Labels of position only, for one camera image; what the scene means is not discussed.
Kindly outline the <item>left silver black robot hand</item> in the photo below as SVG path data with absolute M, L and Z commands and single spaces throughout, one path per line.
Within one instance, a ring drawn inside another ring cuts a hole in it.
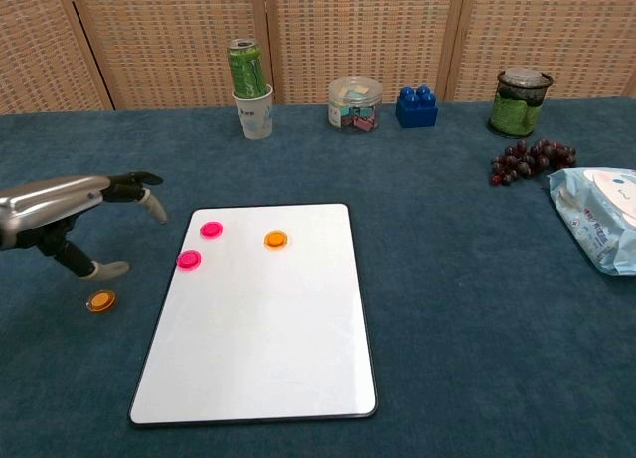
M 58 177 L 1 192 L 1 248 L 36 248 L 83 280 L 106 281 L 125 274 L 129 264 L 101 264 L 84 254 L 67 234 L 77 218 L 103 202 L 132 202 L 164 224 L 167 214 L 150 188 L 163 179 L 150 172 Z

